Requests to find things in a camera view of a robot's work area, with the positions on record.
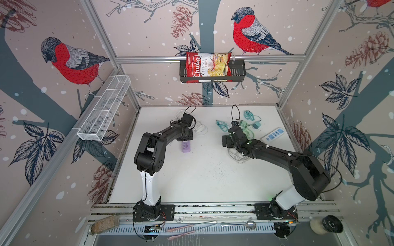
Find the purple power strip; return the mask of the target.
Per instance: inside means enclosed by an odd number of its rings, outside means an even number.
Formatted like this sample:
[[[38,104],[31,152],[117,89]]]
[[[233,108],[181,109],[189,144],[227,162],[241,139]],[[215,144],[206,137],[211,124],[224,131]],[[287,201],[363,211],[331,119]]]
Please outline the purple power strip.
[[[183,141],[182,142],[182,152],[189,153],[191,151],[190,141]]]

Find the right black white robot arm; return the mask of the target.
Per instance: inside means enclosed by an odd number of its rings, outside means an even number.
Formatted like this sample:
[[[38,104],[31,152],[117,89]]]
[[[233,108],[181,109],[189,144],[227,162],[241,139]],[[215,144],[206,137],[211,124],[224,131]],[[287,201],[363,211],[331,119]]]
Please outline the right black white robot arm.
[[[267,161],[289,172],[292,185],[270,202],[270,214],[276,219],[283,218],[291,208],[305,200],[316,200],[331,181],[323,165],[312,154],[286,151],[257,139],[249,140],[237,124],[228,130],[227,135],[222,136],[222,145],[235,149],[243,156]]]

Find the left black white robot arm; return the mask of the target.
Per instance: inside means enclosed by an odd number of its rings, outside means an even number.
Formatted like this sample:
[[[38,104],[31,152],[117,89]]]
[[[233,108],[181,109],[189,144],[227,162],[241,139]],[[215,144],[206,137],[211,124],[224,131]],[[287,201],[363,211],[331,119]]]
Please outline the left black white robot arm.
[[[177,121],[156,133],[144,133],[134,156],[134,164],[142,178],[142,199],[136,204],[134,215],[142,220],[155,221],[161,216],[161,196],[155,175],[165,162],[167,145],[194,139],[193,128],[197,121],[189,113],[183,113]]]

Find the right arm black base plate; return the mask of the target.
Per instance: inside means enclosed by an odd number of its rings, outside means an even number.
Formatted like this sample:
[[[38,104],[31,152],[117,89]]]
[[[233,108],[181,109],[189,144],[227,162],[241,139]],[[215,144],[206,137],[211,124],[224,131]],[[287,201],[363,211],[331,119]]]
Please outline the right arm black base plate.
[[[258,220],[298,220],[298,212],[295,206],[289,210],[283,210],[278,205],[257,203],[254,204],[254,213]]]

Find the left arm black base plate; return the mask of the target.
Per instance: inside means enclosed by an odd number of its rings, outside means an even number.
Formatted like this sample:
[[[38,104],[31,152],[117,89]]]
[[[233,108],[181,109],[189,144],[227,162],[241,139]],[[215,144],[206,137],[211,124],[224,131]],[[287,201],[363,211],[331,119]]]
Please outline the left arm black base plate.
[[[137,203],[133,208],[133,221],[173,221],[175,205],[148,206],[144,203]]]

